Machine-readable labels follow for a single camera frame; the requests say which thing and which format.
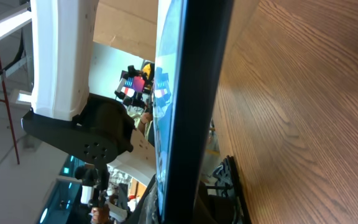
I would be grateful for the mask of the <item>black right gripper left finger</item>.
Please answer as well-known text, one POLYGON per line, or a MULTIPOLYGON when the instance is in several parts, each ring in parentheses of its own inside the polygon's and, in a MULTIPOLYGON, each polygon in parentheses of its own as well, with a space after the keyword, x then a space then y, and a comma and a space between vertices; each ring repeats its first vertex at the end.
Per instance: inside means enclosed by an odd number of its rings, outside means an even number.
POLYGON ((159 224, 158 192, 155 175, 132 214, 133 224, 159 224))

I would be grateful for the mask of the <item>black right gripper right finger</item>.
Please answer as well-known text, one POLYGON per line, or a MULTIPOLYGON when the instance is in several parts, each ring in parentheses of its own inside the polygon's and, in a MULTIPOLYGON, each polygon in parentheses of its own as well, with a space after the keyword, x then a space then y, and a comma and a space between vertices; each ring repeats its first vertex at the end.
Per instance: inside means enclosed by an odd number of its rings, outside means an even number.
POLYGON ((233 156, 226 156, 213 171, 213 189, 220 198, 228 199, 234 210, 232 223, 251 224, 239 173, 233 156))

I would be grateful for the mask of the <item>Samsung Galaxy smartphone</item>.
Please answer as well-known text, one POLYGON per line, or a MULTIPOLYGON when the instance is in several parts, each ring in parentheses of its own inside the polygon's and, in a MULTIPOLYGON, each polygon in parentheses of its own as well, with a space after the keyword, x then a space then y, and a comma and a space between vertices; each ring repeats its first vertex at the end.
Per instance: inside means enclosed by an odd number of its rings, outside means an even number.
POLYGON ((193 216, 233 5, 158 3, 154 134, 161 223, 189 223, 193 216))

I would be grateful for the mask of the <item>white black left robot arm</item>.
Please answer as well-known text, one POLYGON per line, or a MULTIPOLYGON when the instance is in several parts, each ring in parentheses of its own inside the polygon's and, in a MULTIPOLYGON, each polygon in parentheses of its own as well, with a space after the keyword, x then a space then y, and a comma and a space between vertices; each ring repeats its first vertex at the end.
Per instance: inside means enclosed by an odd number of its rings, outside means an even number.
POLYGON ((23 130, 95 168, 148 184, 154 147, 118 101, 90 92, 97 1, 32 1, 34 87, 23 130))

